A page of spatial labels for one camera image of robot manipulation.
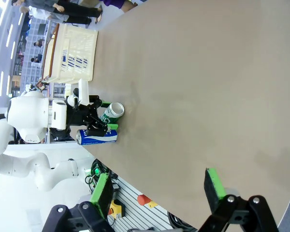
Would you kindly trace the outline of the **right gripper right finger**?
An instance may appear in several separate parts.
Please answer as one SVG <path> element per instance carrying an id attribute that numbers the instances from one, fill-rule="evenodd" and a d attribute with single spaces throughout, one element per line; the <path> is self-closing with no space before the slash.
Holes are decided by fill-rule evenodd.
<path id="1" fill-rule="evenodd" d="M 198 229 L 200 232 L 225 232 L 230 225 L 239 225 L 244 232 L 279 231 L 266 199 L 261 195 L 244 200 L 228 194 L 216 169 L 205 169 L 204 191 L 211 215 Z"/>

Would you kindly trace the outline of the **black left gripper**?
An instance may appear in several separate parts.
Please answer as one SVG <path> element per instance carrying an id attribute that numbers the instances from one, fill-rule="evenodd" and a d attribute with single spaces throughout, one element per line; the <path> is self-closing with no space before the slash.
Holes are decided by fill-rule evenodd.
<path id="1" fill-rule="evenodd" d="M 105 123 L 99 119 L 97 109 L 107 108 L 111 103 L 103 101 L 98 95 L 89 95 L 89 105 L 80 105 L 77 109 L 67 106 L 67 125 L 86 126 L 87 136 L 105 136 L 110 130 L 117 130 L 117 124 Z"/>

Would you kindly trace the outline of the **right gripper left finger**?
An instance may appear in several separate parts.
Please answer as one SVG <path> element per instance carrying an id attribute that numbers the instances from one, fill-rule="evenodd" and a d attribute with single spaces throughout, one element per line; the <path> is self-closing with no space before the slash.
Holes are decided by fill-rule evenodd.
<path id="1" fill-rule="evenodd" d="M 90 200 L 73 208 L 53 206 L 43 226 L 43 232 L 113 232 L 107 220 L 114 188 L 109 174 L 101 174 Z"/>

